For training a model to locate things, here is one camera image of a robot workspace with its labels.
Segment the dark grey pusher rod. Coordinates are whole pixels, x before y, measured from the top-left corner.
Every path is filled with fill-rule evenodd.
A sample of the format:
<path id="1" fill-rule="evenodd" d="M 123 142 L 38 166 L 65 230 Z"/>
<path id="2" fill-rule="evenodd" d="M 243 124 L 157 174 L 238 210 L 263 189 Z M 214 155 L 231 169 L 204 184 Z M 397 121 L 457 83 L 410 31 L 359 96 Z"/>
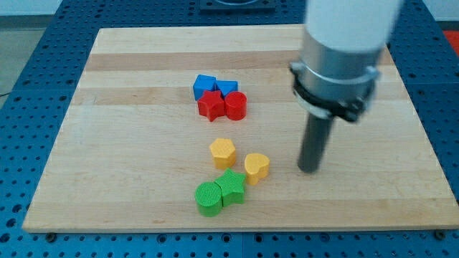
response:
<path id="1" fill-rule="evenodd" d="M 320 167 L 328 142 L 333 119 L 308 115 L 297 165 L 305 173 L 314 173 Z"/>

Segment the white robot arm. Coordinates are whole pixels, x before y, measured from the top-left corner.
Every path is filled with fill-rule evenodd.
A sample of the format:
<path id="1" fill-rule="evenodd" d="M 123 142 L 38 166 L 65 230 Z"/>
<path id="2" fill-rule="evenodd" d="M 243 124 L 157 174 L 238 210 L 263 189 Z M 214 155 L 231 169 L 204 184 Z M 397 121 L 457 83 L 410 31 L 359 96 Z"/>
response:
<path id="1" fill-rule="evenodd" d="M 355 123 L 374 99 L 377 63 L 402 0 L 306 2 L 303 43 L 290 63 L 293 93 L 308 111 L 298 167 L 318 170 L 334 118 Z"/>

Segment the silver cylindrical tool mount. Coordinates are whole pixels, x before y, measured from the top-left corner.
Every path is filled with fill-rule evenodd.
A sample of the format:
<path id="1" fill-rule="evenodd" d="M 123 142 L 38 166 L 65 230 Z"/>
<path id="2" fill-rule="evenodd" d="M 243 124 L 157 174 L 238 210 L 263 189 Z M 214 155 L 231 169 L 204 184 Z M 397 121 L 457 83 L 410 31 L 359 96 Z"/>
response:
<path id="1" fill-rule="evenodd" d="M 330 48 L 304 32 L 299 58 L 290 63 L 293 93 L 318 118 L 355 123 L 374 98 L 380 52 Z"/>

